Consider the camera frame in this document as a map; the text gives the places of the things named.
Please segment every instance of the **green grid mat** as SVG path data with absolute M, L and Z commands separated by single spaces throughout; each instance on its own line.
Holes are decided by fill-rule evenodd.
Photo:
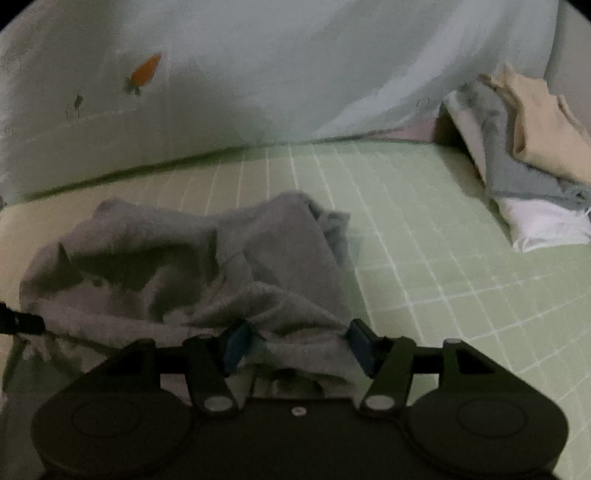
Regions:
M 591 249 L 514 252 L 470 161 L 432 144 L 337 142 L 211 155 L 115 178 L 0 213 L 0 294 L 36 250 L 120 197 L 219 213 L 286 190 L 351 212 L 343 286 L 354 316 L 422 345 L 462 338 L 557 401 L 571 436 L 557 473 L 591 478 Z M 9 339 L 0 340 L 0 366 Z M 414 396 L 434 386 L 424 378 Z

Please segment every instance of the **gray cloth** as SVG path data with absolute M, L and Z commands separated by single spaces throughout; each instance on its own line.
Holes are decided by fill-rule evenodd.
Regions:
M 22 281 L 23 310 L 42 315 L 50 333 L 20 337 L 9 358 L 0 478 L 38 475 L 33 411 L 139 338 L 180 345 L 244 318 L 266 341 L 229 379 L 239 400 L 259 366 L 260 395 L 352 395 L 359 367 L 343 338 L 350 317 L 337 262 L 348 219 L 299 193 L 209 217 L 103 202 L 44 247 Z M 183 382 L 164 381 L 181 396 Z
M 492 89 L 472 82 L 456 100 L 473 111 L 481 125 L 486 155 L 486 191 L 493 198 L 547 200 L 569 210 L 591 207 L 591 187 L 557 179 L 515 160 L 512 155 L 515 110 Z

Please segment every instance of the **white cloth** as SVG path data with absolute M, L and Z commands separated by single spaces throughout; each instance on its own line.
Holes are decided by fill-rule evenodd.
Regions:
M 516 250 L 591 244 L 589 211 L 567 210 L 545 200 L 499 199 L 497 203 L 511 227 Z

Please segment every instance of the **carrot sticker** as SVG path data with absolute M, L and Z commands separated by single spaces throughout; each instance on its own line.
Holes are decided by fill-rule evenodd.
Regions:
M 162 58 L 161 53 L 151 56 L 141 67 L 131 74 L 131 77 L 125 79 L 125 90 L 127 93 L 134 92 L 140 95 L 140 87 L 143 87 L 152 80 L 154 73 L 158 69 L 158 64 Z

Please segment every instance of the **folded clothes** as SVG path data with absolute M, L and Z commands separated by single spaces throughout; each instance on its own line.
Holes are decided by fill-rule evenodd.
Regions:
M 557 179 L 513 158 L 515 110 L 491 88 L 474 81 L 450 93 L 445 105 L 477 166 L 486 164 L 479 169 L 491 197 L 546 200 L 570 210 L 591 207 L 591 186 Z
M 38 478 L 33 412 L 140 338 L 181 345 L 246 319 L 266 341 L 229 379 L 239 401 L 251 388 L 275 397 L 352 395 L 362 374 L 343 338 L 350 317 L 338 264 L 348 220 L 299 193 L 208 217 L 103 202 L 44 247 L 22 281 L 21 307 L 41 315 L 48 333 L 17 338 L 9 357 L 0 478 Z M 266 389 L 251 383 L 259 365 Z M 182 379 L 167 384 L 175 393 L 183 387 Z
M 513 248 L 528 252 L 591 243 L 591 222 L 586 210 L 591 203 L 590 189 L 556 179 L 511 157 L 512 136 L 507 128 L 511 110 L 490 88 L 471 83 L 450 93 L 445 105 L 486 191 L 496 199 L 500 214 L 510 227 Z
M 515 109 L 513 156 L 558 178 L 591 185 L 591 138 L 564 96 L 551 95 L 543 79 L 504 65 L 498 77 L 482 76 Z

